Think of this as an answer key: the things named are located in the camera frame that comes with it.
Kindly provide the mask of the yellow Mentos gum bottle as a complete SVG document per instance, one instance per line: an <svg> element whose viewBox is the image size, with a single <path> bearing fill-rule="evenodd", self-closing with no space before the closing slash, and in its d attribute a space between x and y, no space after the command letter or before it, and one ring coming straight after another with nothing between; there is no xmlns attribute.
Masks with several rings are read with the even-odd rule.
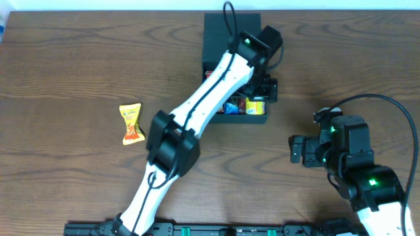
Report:
<svg viewBox="0 0 420 236"><path fill-rule="evenodd" d="M265 102L253 102L249 98L246 98L245 113L247 115L264 115L266 113Z"/></svg>

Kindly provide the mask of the red snack pouch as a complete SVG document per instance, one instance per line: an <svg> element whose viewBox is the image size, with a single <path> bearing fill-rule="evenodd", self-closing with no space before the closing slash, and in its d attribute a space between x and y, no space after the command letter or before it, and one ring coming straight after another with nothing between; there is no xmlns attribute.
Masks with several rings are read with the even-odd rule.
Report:
<svg viewBox="0 0 420 236"><path fill-rule="evenodd" d="M241 115L246 114L246 99L245 98L238 99L238 111L239 111L239 114Z"/></svg>

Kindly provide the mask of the black gift box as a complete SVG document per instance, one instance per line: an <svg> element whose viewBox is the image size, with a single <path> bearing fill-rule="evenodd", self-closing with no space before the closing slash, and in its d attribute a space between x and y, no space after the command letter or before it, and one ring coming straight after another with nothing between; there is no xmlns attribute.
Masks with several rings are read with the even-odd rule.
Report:
<svg viewBox="0 0 420 236"><path fill-rule="evenodd" d="M245 30L252 35L257 35L261 31L261 15L259 13L239 13L236 15L236 20L239 32ZM201 57L203 82L207 79L205 73L213 71L226 52L229 38L230 34L226 29L223 13L205 13ZM210 123L264 124L268 119L267 111L265 115L217 113Z"/></svg>

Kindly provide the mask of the blue Oreo cookie pack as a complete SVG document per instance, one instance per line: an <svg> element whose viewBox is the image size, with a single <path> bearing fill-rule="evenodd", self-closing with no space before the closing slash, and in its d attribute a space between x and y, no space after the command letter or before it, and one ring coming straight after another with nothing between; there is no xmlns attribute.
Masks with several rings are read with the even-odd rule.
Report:
<svg viewBox="0 0 420 236"><path fill-rule="evenodd" d="M239 115L239 106L236 103L226 102L224 104L224 114L225 115Z"/></svg>

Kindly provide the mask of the yellow orange snack packet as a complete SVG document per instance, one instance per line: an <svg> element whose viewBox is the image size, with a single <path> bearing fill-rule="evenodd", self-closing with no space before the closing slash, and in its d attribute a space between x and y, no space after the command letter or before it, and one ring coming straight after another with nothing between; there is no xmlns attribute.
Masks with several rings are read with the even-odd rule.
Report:
<svg viewBox="0 0 420 236"><path fill-rule="evenodd" d="M126 132L123 137L123 145L129 145L145 140L145 136L138 125L140 109L141 103L122 105L119 107L119 111L125 121L126 128Z"/></svg>

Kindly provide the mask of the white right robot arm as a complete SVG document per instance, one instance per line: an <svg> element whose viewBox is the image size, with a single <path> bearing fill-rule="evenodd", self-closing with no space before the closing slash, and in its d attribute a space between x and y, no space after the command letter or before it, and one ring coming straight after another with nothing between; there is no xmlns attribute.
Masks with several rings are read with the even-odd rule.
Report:
<svg viewBox="0 0 420 236"><path fill-rule="evenodd" d="M325 168L329 183L349 201L368 235L414 235L402 185L395 171L375 164L364 119L323 108L314 122L320 126L318 136L289 137L290 161Z"/></svg>

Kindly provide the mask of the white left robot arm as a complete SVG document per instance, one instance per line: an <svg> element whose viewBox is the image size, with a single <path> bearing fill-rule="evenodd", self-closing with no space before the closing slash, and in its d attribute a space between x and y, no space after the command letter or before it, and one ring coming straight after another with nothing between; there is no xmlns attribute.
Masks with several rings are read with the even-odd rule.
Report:
<svg viewBox="0 0 420 236"><path fill-rule="evenodd" d="M155 114L144 178L128 209L114 220L114 235L143 235L150 229L171 184L198 160L206 126L237 90L250 101L277 100L278 83L266 71L282 45L281 33L270 26L256 36L246 31L232 36L228 50L197 91L171 113Z"/></svg>

